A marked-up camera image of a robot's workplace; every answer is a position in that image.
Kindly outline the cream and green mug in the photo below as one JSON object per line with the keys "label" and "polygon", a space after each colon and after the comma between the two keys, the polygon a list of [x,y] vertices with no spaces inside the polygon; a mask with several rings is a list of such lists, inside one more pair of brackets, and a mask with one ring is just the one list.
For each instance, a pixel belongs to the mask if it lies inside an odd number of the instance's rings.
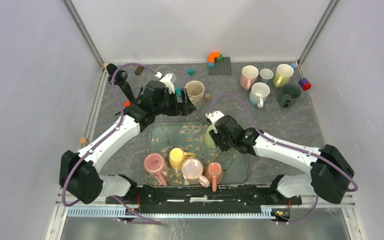
{"label": "cream and green mug", "polygon": [[201,81],[192,80],[185,85],[185,90],[191,103],[197,110],[202,108],[205,95],[205,86]]}

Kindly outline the light green mug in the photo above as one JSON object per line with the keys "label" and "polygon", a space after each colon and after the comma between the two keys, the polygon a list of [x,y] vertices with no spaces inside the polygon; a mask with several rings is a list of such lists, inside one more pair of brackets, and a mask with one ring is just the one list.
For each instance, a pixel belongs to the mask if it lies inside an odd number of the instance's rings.
{"label": "light green mug", "polygon": [[215,149],[217,146],[210,135],[210,131],[213,129],[214,129],[213,125],[208,126],[208,128],[206,129],[205,134],[204,134],[204,142],[209,148]]}

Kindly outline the coral mug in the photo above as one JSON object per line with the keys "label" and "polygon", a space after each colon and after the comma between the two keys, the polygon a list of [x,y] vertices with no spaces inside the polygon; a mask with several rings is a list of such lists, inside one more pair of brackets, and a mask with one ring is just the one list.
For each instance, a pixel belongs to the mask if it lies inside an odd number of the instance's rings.
{"label": "coral mug", "polygon": [[212,191],[216,192],[218,185],[223,179],[224,171],[220,163],[211,162],[205,169],[204,176],[209,180]]}

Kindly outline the pale pink mug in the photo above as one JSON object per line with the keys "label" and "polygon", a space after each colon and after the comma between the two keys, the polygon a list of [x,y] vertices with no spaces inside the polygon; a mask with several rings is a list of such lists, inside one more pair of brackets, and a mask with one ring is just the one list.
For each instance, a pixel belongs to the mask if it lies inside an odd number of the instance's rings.
{"label": "pale pink mug", "polygon": [[204,176],[204,166],[197,158],[188,158],[181,165],[181,173],[187,185],[210,186],[210,181]]}

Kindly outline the light blue mug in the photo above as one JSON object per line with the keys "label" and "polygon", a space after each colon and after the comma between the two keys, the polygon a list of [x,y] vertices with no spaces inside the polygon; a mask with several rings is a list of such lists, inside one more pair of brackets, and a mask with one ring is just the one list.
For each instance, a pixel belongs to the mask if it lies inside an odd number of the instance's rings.
{"label": "light blue mug", "polygon": [[271,90],[270,87],[263,82],[254,83],[249,93],[249,101],[258,108],[263,108]]}

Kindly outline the light pink hexagonal mug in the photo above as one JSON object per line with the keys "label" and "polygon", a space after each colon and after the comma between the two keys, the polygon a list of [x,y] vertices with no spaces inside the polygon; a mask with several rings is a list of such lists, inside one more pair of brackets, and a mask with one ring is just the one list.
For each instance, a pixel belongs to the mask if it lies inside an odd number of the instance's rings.
{"label": "light pink hexagonal mug", "polygon": [[242,68],[239,84],[245,89],[249,90],[259,77],[259,70],[253,65],[247,65]]}

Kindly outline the blue-grey square mug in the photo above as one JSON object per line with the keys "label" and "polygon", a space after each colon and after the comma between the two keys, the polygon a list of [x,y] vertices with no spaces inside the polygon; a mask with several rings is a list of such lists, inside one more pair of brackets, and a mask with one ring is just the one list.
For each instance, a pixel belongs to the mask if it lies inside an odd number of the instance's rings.
{"label": "blue-grey square mug", "polygon": [[259,71],[259,79],[262,83],[268,84],[274,77],[272,70],[263,68]]}

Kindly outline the dark teal mug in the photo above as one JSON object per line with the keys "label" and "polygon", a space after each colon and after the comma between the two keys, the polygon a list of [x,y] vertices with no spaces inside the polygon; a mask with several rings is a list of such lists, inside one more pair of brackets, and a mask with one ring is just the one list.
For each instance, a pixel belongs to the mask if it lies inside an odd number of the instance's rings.
{"label": "dark teal mug", "polygon": [[277,102],[283,108],[292,107],[301,96],[301,88],[295,84],[285,84],[278,94]]}

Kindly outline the yellow-green hexagonal mug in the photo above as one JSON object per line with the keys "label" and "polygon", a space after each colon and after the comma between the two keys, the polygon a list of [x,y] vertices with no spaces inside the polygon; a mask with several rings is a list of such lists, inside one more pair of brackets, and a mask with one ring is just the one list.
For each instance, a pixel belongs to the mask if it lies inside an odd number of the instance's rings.
{"label": "yellow-green hexagonal mug", "polygon": [[293,74],[294,74],[294,68],[291,65],[289,64],[278,65],[274,73],[273,85],[276,88],[282,88],[284,85],[289,83]]}

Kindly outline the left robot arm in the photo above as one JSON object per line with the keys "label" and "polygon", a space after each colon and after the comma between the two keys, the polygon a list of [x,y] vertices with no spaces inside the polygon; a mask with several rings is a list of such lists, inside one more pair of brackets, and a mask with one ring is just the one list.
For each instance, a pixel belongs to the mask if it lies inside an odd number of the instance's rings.
{"label": "left robot arm", "polygon": [[162,81],[152,80],[143,93],[130,103],[116,122],[88,146],[61,157],[59,184],[62,203],[90,204],[98,197],[117,196],[125,204],[133,203],[137,190],[129,178],[121,175],[100,175],[105,163],[129,140],[154,123],[159,115],[187,116],[196,110],[187,90],[181,88],[181,101]]}

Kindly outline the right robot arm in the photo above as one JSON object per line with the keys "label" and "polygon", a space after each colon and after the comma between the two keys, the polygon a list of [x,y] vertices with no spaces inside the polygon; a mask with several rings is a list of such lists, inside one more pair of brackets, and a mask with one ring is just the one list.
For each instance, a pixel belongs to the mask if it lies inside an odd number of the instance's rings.
{"label": "right robot arm", "polygon": [[340,204],[344,195],[358,189],[354,170],[333,145],[323,148],[303,146],[276,138],[260,129],[244,129],[230,115],[220,111],[206,113],[213,129],[209,132],[221,151],[235,149],[242,154],[277,160],[302,171],[299,175],[280,175],[269,189],[269,199],[282,204],[288,198],[316,195],[331,204]]}

